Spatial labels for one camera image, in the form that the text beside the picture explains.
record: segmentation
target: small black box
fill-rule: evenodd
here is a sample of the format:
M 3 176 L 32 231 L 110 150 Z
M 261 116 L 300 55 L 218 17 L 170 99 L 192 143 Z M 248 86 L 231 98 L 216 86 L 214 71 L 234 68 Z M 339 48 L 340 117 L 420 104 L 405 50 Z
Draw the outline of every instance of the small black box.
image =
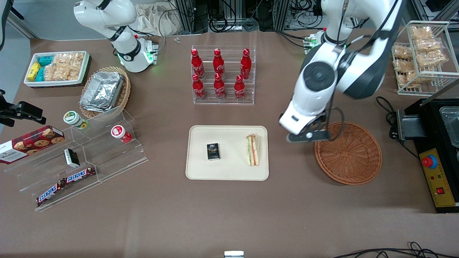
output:
M 71 149 L 65 149 L 64 156 L 67 165 L 70 167 L 77 168 L 80 166 L 80 161 L 78 160 L 78 155 L 76 152 L 72 151 Z
M 220 152 L 218 151 L 218 143 L 207 144 L 207 159 L 208 160 L 220 159 Z

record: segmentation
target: brown tabletop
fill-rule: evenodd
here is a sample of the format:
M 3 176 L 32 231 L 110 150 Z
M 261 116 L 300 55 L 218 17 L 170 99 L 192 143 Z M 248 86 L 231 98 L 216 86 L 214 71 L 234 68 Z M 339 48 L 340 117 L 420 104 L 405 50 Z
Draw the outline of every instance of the brown tabletop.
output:
M 354 31 L 352 38 L 363 32 Z M 386 113 L 374 97 L 354 101 L 336 95 L 335 105 L 346 120 L 368 129 L 383 154 L 373 181 L 341 185 L 320 169 L 312 143 L 287 143 L 287 131 L 278 124 L 304 59 L 301 48 L 276 33 L 261 32 L 180 36 L 180 42 L 168 38 L 157 65 L 129 73 L 132 91 L 126 109 L 136 119 L 136 136 L 148 162 L 42 213 L 34 211 L 30 195 L 19 193 L 15 176 L 0 173 L 0 256 L 202 258 L 243 250 L 248 258 L 332 257 L 367 248 L 405 248 L 408 241 L 458 254 L 458 216 L 434 214 L 419 161 L 388 137 Z M 256 45 L 256 104 L 195 106 L 192 45 Z M 120 66 L 108 40 L 31 41 L 32 53 L 69 50 L 91 54 L 90 74 Z M 397 95 L 395 88 L 389 65 L 377 95 L 395 108 L 418 99 Z M 15 101 L 43 108 L 48 124 L 64 129 L 62 116 L 78 110 L 80 93 L 81 87 L 30 89 L 21 84 Z M 188 132 L 197 124 L 266 127 L 269 178 L 187 179 Z M 39 127 L 17 121 L 14 128 L 3 129 L 0 139 Z

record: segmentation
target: snack tray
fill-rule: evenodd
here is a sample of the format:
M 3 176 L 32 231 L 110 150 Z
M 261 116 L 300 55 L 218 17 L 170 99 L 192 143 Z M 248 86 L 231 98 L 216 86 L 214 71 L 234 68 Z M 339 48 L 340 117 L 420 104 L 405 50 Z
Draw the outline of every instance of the snack tray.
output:
M 77 80 L 68 80 L 68 81 L 43 81 L 43 82 L 32 82 L 27 79 L 27 73 L 30 71 L 32 65 L 38 61 L 38 58 L 42 56 L 55 56 L 56 54 L 64 53 L 70 54 L 73 52 L 80 52 L 84 53 L 83 63 L 81 64 L 80 73 L 78 75 Z M 59 87 L 59 86 L 68 86 L 68 85 L 75 85 L 80 84 L 83 82 L 84 75 L 86 73 L 86 68 L 88 67 L 90 55 L 86 51 L 67 51 L 67 52 L 48 52 L 48 53 L 36 53 L 32 56 L 32 60 L 27 68 L 26 74 L 24 75 L 24 84 L 31 87 L 31 88 L 52 88 L 52 87 Z

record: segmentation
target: white fabric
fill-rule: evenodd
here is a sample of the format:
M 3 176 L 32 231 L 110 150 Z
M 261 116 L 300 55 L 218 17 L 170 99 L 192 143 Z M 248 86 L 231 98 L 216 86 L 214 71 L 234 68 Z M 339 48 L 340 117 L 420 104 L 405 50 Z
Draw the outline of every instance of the white fabric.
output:
M 175 9 L 168 2 L 157 2 L 153 4 L 137 4 L 137 29 L 141 32 L 154 33 L 156 35 L 174 35 L 182 31 L 182 26 L 179 21 L 178 11 L 168 11 L 162 18 L 161 15 L 171 9 Z

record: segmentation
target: tray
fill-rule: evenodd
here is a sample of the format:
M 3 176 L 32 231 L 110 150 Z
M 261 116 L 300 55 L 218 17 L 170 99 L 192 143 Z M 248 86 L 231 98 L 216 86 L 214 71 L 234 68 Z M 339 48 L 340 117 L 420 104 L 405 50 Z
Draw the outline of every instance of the tray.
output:
M 82 52 L 84 53 L 83 63 L 81 64 L 80 73 L 77 80 L 68 80 L 68 81 L 44 81 L 44 82 L 32 82 L 27 79 L 27 73 L 30 71 L 33 63 L 35 63 L 41 56 L 54 56 L 59 53 L 70 54 L 72 52 Z M 82 86 L 80 85 L 86 74 L 86 69 L 90 61 L 90 55 L 86 51 L 67 51 L 67 52 L 48 52 L 48 53 L 36 53 L 32 56 L 32 60 L 27 68 L 26 74 L 24 76 L 24 84 L 30 88 L 57 88 L 57 87 L 70 87 L 70 86 Z
M 246 136 L 261 136 L 260 165 L 246 163 Z M 207 160 L 207 144 L 218 143 L 219 160 Z M 263 181 L 269 176 L 268 131 L 263 126 L 195 125 L 190 129 L 186 177 L 197 180 Z

